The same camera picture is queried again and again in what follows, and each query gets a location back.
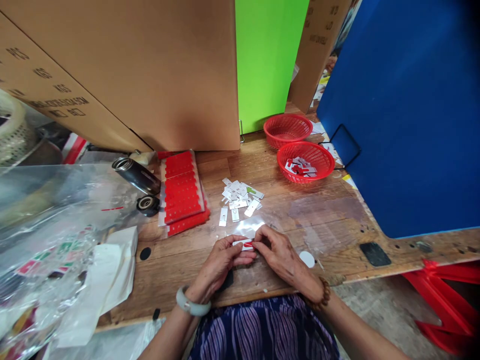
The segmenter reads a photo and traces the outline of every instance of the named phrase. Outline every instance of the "red plastic basket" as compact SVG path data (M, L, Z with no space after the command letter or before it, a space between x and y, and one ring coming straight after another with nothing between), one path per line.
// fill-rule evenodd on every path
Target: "red plastic basket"
M303 177L285 169L288 159L301 157L316 168L315 177ZM283 175L291 182L308 184L312 181L326 178L335 168L335 160L323 146L307 141L297 141L284 145L276 153L276 161Z
M263 124L266 141L275 149L305 140L313 128L312 122L306 117L294 114L275 115Z

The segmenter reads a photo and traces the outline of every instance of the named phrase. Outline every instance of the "green wall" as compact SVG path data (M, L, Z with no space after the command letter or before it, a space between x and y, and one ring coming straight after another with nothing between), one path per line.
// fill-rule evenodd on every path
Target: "green wall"
M243 133L285 111L308 0L235 0L238 112Z

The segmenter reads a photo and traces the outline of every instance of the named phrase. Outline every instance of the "metal cylinder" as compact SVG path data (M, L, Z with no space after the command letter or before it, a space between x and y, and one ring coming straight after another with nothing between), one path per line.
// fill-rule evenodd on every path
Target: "metal cylinder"
M160 192L160 180L135 160L122 156L116 159L111 167L122 178L145 194L155 196Z

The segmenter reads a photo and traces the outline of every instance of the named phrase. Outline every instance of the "wooden workbench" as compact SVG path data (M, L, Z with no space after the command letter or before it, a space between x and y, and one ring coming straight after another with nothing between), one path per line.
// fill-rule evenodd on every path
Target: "wooden workbench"
M287 106L286 112L293 113L295 109ZM307 117L318 121L314 113ZM307 138L311 142L322 140L320 134ZM263 207L255 211L254 218L288 235L297 251L312 253L318 261L313 271L332 285L421 269L422 259L441 265L480 259L480 229L389 239L358 191L342 180L345 171L335 170L311 184L295 184L281 174L276 154L263 132L245 135L245 142L237 151L197 152L198 172L211 208L210 219L168 239L160 239L156 217L140 226L133 291L125 302L100 318L98 327L108 329L146 321L152 319L157 309L162 317L173 308L177 289L195 278L214 242L234 233L240 224L232 223L229 216L227 227L218 226L225 177L265 194ZM359 248L359 244L368 242L378 243L392 264L373 267ZM145 248L151 249L151 255L141 260L140 253ZM234 269L233 277L233 285L214 300L215 306L292 292L261 257L252 265Z

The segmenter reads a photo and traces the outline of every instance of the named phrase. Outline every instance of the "cardboard box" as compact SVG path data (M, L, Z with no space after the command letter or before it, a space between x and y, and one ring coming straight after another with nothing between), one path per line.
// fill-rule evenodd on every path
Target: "cardboard box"
M0 88L103 148L152 151L0 13Z
M289 99L307 113L352 0L310 0Z
M240 148L234 0L0 0L0 10L155 150Z

